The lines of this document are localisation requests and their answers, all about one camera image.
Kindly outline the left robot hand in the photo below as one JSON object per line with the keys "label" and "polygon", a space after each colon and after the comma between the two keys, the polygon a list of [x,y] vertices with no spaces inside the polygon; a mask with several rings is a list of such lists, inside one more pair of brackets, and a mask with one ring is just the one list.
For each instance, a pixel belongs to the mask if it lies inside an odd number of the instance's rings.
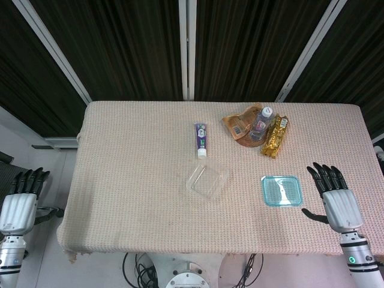
{"label": "left robot hand", "polygon": [[62,208],[38,205],[49,175],[49,171],[39,167],[19,172],[12,179],[1,208],[1,233],[4,236],[23,236],[38,224],[64,216]]}

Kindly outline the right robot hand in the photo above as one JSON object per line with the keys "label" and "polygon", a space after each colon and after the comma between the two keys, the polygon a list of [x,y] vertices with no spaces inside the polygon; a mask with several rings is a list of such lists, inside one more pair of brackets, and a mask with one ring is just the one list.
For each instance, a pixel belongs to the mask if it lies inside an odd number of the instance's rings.
{"label": "right robot hand", "polygon": [[325,215],[318,215],[306,208],[301,211],[309,219],[328,224],[338,233],[349,233],[359,229],[364,221],[352,190],[335,166],[320,165],[316,162],[307,167],[319,192]]}

